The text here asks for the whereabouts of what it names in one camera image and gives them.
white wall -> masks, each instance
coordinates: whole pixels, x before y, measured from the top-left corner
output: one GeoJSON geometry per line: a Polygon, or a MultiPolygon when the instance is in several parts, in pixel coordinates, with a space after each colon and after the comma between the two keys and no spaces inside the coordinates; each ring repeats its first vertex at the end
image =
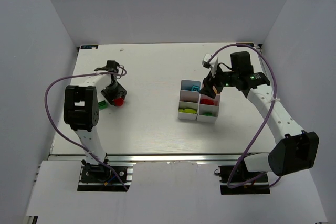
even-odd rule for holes
{"type": "Polygon", "coordinates": [[[331,223],[336,223],[335,45],[336,0],[287,0],[264,44],[286,108],[320,137],[311,175],[331,223]]]}
{"type": "MultiPolygon", "coordinates": [[[[0,8],[0,223],[17,224],[53,139],[44,91],[72,72],[76,48],[50,0],[0,0],[0,8]]],[[[53,115],[61,86],[50,96],[53,115]]]]}
{"type": "Polygon", "coordinates": [[[76,45],[263,42],[286,0],[51,0],[76,45]]]}

purple hose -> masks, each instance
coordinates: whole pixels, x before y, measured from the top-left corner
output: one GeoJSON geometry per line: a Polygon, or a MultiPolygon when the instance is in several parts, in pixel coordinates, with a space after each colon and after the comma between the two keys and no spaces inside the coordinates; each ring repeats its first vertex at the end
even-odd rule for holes
{"type": "Polygon", "coordinates": [[[110,72],[101,72],[101,73],[88,73],[88,74],[79,74],[79,75],[76,75],[76,76],[66,76],[66,77],[62,77],[62,78],[59,78],[57,79],[56,81],[53,81],[48,87],[47,87],[47,90],[44,94],[44,106],[45,106],[45,109],[46,109],[46,112],[47,112],[47,116],[48,116],[48,119],[51,123],[51,125],[53,126],[53,128],[55,129],[55,131],[61,136],[63,137],[65,140],[69,141],[71,144],[75,144],[77,145],[78,147],[82,148],[84,151],[86,151],[87,153],[89,153],[91,155],[91,157],[96,160],[99,164],[101,164],[102,166],[105,166],[106,168],[108,168],[109,170],[111,170],[114,175],[116,176],[116,178],[119,180],[119,182],[122,184],[122,186],[125,188],[125,190],[127,191],[127,187],[126,185],[124,184],[124,182],[121,180],[121,178],[119,177],[118,173],[109,165],[105,164],[104,162],[100,161],[98,159],[97,156],[95,156],[93,153],[90,152],[90,150],[88,148],[86,148],[84,145],[81,145],[81,144],[78,144],[76,143],[75,141],[71,140],[70,138],[68,138],[67,136],[65,136],[56,126],[56,124],[54,123],[51,115],[50,115],[50,111],[49,111],[49,107],[48,107],[48,93],[51,89],[51,87],[53,85],[55,85],[57,82],[59,81],[63,81],[63,80],[67,80],[67,79],[72,79],[72,78],[78,78],[78,77],[88,77],[88,76],[98,76],[98,75],[101,75],[101,74],[112,74],[112,75],[115,75],[115,76],[119,76],[119,77],[122,77],[122,76],[125,76],[126,75],[126,70],[123,68],[122,69],[122,74],[118,74],[118,73],[110,73],[110,72]]]}
{"type": "MultiPolygon", "coordinates": [[[[271,73],[271,75],[272,75],[273,85],[274,85],[273,98],[275,99],[275,98],[277,97],[277,81],[276,81],[274,72],[273,72],[273,70],[272,70],[270,64],[268,63],[268,61],[265,59],[265,57],[264,57],[260,52],[258,52],[258,50],[255,49],[254,47],[251,47],[251,46],[249,46],[249,45],[247,45],[247,44],[242,44],[242,43],[234,43],[234,44],[226,45],[226,46],[224,46],[224,47],[222,47],[222,48],[219,48],[219,49],[218,49],[218,50],[217,50],[217,51],[210,57],[208,63],[210,63],[211,60],[212,60],[212,59],[213,59],[213,58],[214,58],[220,51],[222,51],[222,50],[225,49],[225,48],[233,47],[233,46],[248,47],[248,48],[252,49],[254,52],[256,52],[256,53],[259,55],[259,57],[264,61],[264,63],[267,65],[267,67],[268,67],[268,69],[269,69],[269,71],[270,71],[270,73],[271,73]]],[[[269,110],[268,110],[268,112],[267,112],[267,114],[266,114],[266,116],[265,116],[265,118],[264,118],[263,123],[261,124],[261,126],[260,126],[260,128],[258,129],[257,133],[254,135],[254,137],[252,138],[251,142],[248,144],[248,146],[246,147],[246,149],[244,150],[244,152],[242,153],[242,155],[241,155],[241,156],[239,157],[239,159],[237,160],[236,165],[233,167],[233,169],[232,169],[232,171],[231,171],[231,173],[230,173],[229,179],[228,179],[228,181],[227,181],[227,187],[228,187],[228,188],[233,189],[233,188],[236,188],[236,187],[239,187],[239,186],[243,186],[243,185],[245,185],[246,183],[253,182],[253,181],[259,179],[260,177],[262,177],[262,176],[264,176],[264,175],[266,174],[266,173],[260,173],[259,175],[255,176],[254,178],[251,178],[251,179],[249,179],[249,180],[247,180],[247,181],[245,181],[245,182],[241,182],[241,183],[239,183],[239,184],[237,184],[237,185],[230,185],[231,180],[232,180],[232,178],[233,178],[233,175],[234,175],[235,172],[237,171],[238,166],[239,166],[240,163],[244,160],[244,158],[245,158],[247,152],[250,150],[250,148],[252,147],[252,145],[254,144],[254,142],[256,141],[256,139],[258,138],[259,134],[261,133],[261,131],[262,131],[263,128],[265,127],[265,125],[266,125],[266,123],[267,123],[267,121],[268,121],[268,119],[269,119],[269,117],[270,117],[270,115],[271,115],[271,113],[272,113],[272,110],[273,110],[273,108],[274,108],[274,105],[275,105],[275,101],[273,100],[273,101],[271,102],[271,106],[270,106],[270,108],[269,108],[269,110]]],[[[277,179],[277,181],[276,181],[275,183],[271,184],[269,187],[271,187],[271,186],[275,185],[276,183],[278,183],[279,180],[280,180],[280,178],[281,178],[281,177],[279,177],[279,178],[277,179]]]]}

purple cable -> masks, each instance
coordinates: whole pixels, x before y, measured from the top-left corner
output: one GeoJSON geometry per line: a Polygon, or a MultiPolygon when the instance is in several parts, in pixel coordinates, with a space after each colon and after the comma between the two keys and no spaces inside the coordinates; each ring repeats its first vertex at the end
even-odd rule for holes
{"type": "MultiPolygon", "coordinates": [[[[225,48],[233,47],[233,46],[248,47],[248,48],[252,49],[254,52],[256,52],[256,53],[259,55],[259,57],[264,61],[264,63],[267,65],[267,67],[268,67],[268,69],[269,69],[269,71],[270,71],[270,73],[271,73],[271,75],[272,75],[273,85],[274,85],[273,98],[275,99],[275,98],[277,97],[277,81],[276,81],[274,72],[273,72],[273,70],[272,70],[272,67],[270,66],[270,64],[268,63],[268,61],[265,59],[265,57],[264,57],[260,52],[258,52],[258,50],[255,49],[254,47],[251,47],[251,46],[249,46],[249,45],[247,45],[247,44],[242,44],[242,43],[234,43],[234,44],[226,45],[226,46],[224,46],[224,47],[222,47],[222,48],[219,48],[219,49],[218,49],[218,50],[217,50],[217,51],[210,57],[208,63],[210,63],[211,60],[212,60],[212,59],[213,59],[213,58],[214,58],[220,51],[222,51],[222,50],[225,49],[225,48]]],[[[232,169],[232,171],[231,171],[231,173],[230,173],[229,179],[228,179],[228,181],[227,181],[227,187],[228,187],[228,188],[233,189],[233,188],[237,188],[237,187],[239,187],[239,186],[243,186],[243,185],[245,185],[246,183],[253,182],[253,181],[255,181],[255,180],[261,178],[262,176],[264,176],[264,175],[266,174],[266,173],[260,173],[259,175],[255,176],[254,178],[251,178],[251,179],[249,179],[249,180],[247,180],[247,181],[245,181],[245,182],[241,182],[241,183],[239,183],[239,184],[237,184],[237,185],[230,185],[231,180],[232,180],[232,178],[233,178],[233,175],[234,175],[234,173],[237,171],[238,166],[239,166],[240,163],[244,160],[244,158],[245,158],[247,152],[250,150],[250,148],[252,147],[252,145],[254,144],[254,142],[256,141],[256,139],[258,138],[259,134],[261,133],[261,131],[262,131],[263,128],[265,127],[265,125],[266,125],[266,123],[267,123],[267,121],[268,121],[268,119],[269,119],[269,117],[270,117],[270,115],[271,115],[271,113],[272,113],[272,110],[273,110],[273,108],[274,108],[274,105],[275,105],[275,100],[273,100],[273,101],[271,102],[271,106],[269,107],[269,110],[268,110],[268,112],[267,112],[267,114],[266,114],[266,116],[265,116],[265,118],[264,118],[263,123],[261,124],[261,126],[260,126],[260,128],[258,129],[257,133],[254,135],[254,137],[252,138],[251,142],[248,144],[248,146],[246,147],[246,149],[244,150],[244,152],[242,153],[242,155],[241,155],[241,156],[239,157],[239,159],[237,160],[236,165],[233,167],[233,169],[232,169]]],[[[273,184],[271,184],[270,186],[268,186],[268,188],[274,186],[276,183],[279,182],[280,179],[281,179],[281,177],[279,177],[279,178],[277,179],[277,181],[275,181],[273,184]]]]}
{"type": "Polygon", "coordinates": [[[44,94],[44,106],[45,106],[45,109],[46,109],[46,112],[47,112],[47,116],[48,116],[48,119],[51,123],[51,125],[53,126],[53,128],[55,129],[55,131],[61,136],[63,137],[65,140],[69,141],[71,144],[74,144],[74,145],[77,145],[78,147],[82,148],[84,151],[86,151],[87,153],[89,153],[91,155],[91,157],[96,160],[99,164],[101,164],[102,166],[105,166],[106,168],[108,168],[109,170],[111,170],[114,175],[116,176],[116,178],[119,180],[119,182],[122,184],[122,186],[125,188],[125,190],[127,191],[127,187],[126,185],[124,184],[124,182],[121,180],[121,178],[119,177],[118,173],[109,165],[105,164],[104,162],[100,161],[98,159],[97,156],[95,156],[93,153],[91,153],[91,151],[86,148],[84,145],[81,145],[81,144],[78,144],[76,143],[75,141],[71,140],[70,138],[68,138],[67,136],[65,136],[56,126],[56,124],[54,123],[51,115],[50,115],[50,111],[49,111],[49,107],[48,107],[48,93],[51,89],[51,87],[53,85],[55,85],[57,82],[59,81],[63,81],[63,80],[67,80],[67,79],[72,79],[72,78],[78,78],[78,77],[87,77],[87,76],[99,76],[99,75],[102,75],[102,74],[112,74],[112,75],[115,75],[115,76],[125,76],[127,74],[126,70],[123,68],[122,70],[122,73],[119,74],[119,73],[110,73],[110,72],[101,72],[101,73],[88,73],[88,74],[79,74],[79,75],[76,75],[76,76],[66,76],[66,77],[62,77],[62,78],[59,78],[57,79],[56,81],[53,81],[48,87],[47,87],[47,90],[44,94]]]}

